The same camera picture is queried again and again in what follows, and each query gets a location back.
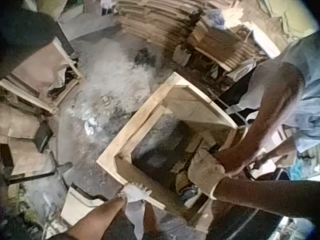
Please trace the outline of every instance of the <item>dusty floor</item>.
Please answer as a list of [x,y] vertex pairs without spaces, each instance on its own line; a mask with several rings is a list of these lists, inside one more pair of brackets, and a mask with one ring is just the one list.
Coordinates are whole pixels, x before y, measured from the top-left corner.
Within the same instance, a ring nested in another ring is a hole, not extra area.
[[[57,159],[60,163],[73,163],[73,168],[64,174],[68,185],[73,183],[92,196],[111,199],[121,185],[96,160],[135,111],[170,76],[173,64],[161,50],[149,47],[156,56],[155,67],[135,66],[134,58],[146,43],[123,33],[119,26],[87,34],[71,44],[79,54],[78,68],[85,81],[61,107]],[[171,124],[163,126],[167,136],[174,131]],[[48,212],[63,206],[67,191],[56,176],[32,181],[26,187],[31,198],[39,198],[34,207],[43,222]],[[168,239],[205,238],[204,233],[185,226],[177,217],[159,209],[155,212],[159,228]]]

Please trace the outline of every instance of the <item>work glove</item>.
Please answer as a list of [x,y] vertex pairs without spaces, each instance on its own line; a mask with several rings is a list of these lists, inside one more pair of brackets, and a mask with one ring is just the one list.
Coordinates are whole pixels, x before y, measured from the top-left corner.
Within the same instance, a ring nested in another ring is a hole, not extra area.
[[142,184],[138,183],[127,183],[123,189],[118,193],[119,197],[127,199],[128,203],[137,202],[144,200],[151,194],[151,190],[147,190]]
[[188,178],[209,198],[216,200],[213,193],[220,180],[225,177],[225,168],[206,148],[200,148],[195,153],[188,169]]

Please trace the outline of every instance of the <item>unfinished furniture frame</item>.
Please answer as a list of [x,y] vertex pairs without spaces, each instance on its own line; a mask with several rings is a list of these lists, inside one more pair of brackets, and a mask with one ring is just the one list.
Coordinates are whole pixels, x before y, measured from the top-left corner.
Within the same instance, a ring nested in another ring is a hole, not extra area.
[[9,80],[3,78],[0,80],[0,87],[12,92],[13,94],[17,95],[18,97],[32,103],[33,105],[36,105],[39,108],[42,108],[46,111],[48,111],[51,114],[55,114],[57,111],[57,107],[61,104],[63,99],[68,95],[68,93],[80,83],[81,79],[84,79],[84,76],[79,72],[79,70],[75,67],[72,60],[66,53],[66,51],[63,49],[63,47],[60,45],[59,40],[55,38],[52,42],[52,44],[55,46],[57,51],[60,53],[60,55],[65,59],[67,64],[72,68],[72,70],[77,75],[77,78],[73,79],[67,86],[66,89],[59,95],[56,101],[47,103],[38,97],[33,96],[28,91],[16,86]]
[[208,96],[173,73],[127,122],[97,163],[123,185],[137,182],[147,186],[152,190],[146,199],[149,203],[186,219],[190,214],[179,201],[178,194],[164,188],[132,164],[131,152],[163,114],[174,114],[208,142],[211,141],[210,131],[228,129],[222,148],[231,146],[238,128]]

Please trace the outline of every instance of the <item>person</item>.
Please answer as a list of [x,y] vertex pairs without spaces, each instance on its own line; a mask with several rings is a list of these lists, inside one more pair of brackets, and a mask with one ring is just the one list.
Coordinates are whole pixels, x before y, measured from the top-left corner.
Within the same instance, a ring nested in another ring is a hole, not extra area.
[[231,175],[255,161],[281,124],[297,129],[294,136],[265,154],[266,159],[300,153],[320,143],[320,32],[290,44],[278,57],[260,64],[248,91],[228,114],[245,108],[258,114],[243,141],[214,156]]
[[[144,201],[151,191],[141,184],[128,183],[112,200],[96,207],[66,232],[52,236],[50,240],[101,240],[113,221],[122,214],[129,203]],[[165,240],[166,236],[158,231],[155,212],[150,203],[145,203],[143,218],[143,239]]]

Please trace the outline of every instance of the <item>concrete floor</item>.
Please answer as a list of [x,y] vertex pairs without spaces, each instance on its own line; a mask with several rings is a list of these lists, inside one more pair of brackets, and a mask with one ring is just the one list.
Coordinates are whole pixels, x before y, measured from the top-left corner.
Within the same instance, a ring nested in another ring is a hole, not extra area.
[[[146,42],[123,33],[120,26],[87,34],[71,44],[79,54],[78,68],[85,81],[61,106],[57,160],[73,163],[64,174],[68,185],[73,183],[89,195],[111,199],[121,185],[96,160],[135,111],[172,74],[174,65],[161,50],[148,46],[156,56],[155,67],[134,66],[134,58]],[[46,199],[34,202],[43,222],[50,208],[63,207],[67,191],[56,176],[32,181],[26,188],[30,198],[38,194]],[[185,226],[181,219],[154,210],[159,229],[168,239],[205,238],[204,233]]]

